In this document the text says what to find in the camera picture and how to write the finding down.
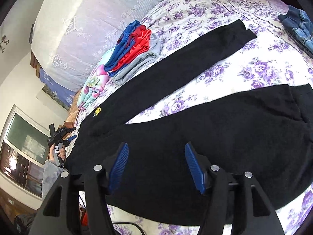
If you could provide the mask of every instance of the smiley face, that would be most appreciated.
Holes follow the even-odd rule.
[[[97,116],[101,112],[101,108],[98,107],[94,112],[94,117]]]

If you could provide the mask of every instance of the gray sleeve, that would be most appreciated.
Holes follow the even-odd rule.
[[[57,178],[63,171],[65,171],[65,169],[56,166],[55,164],[48,160],[45,161],[41,185],[42,200],[45,199],[54,182],[57,180]]]

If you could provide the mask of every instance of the window pane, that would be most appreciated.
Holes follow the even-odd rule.
[[[5,142],[2,142],[0,169],[20,186],[38,196],[42,195],[43,168],[21,156]]]
[[[32,159],[44,164],[48,156],[48,136],[15,114],[6,139]]]

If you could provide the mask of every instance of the person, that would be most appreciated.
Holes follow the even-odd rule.
[[[49,190],[51,189],[51,187],[53,186],[57,178],[60,176],[60,174],[66,170],[56,165],[56,162],[53,157],[53,151],[54,151],[54,144],[50,147],[49,160],[46,160],[44,163],[44,171],[43,171],[42,184],[41,184],[42,200],[45,199]],[[66,152],[65,152],[64,145],[60,149],[60,153],[58,156],[61,157],[64,162],[66,161]]]

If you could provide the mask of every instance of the person's hand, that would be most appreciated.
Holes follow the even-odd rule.
[[[63,159],[63,161],[66,161],[66,152],[65,152],[65,146],[63,145],[62,148],[60,149],[59,157]],[[49,153],[49,161],[55,164],[55,160],[53,157],[53,151],[54,151],[54,144],[50,147],[50,153]]]

